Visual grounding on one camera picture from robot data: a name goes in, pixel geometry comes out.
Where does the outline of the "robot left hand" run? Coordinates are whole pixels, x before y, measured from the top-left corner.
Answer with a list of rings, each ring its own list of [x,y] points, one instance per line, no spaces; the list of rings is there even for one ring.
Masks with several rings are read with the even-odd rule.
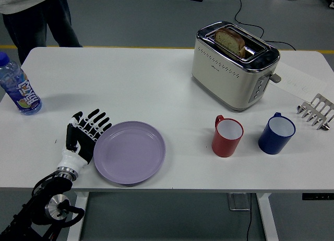
[[[83,112],[74,114],[66,128],[66,142],[57,170],[77,177],[92,160],[97,140],[111,126],[110,118],[99,109],[86,116]]]

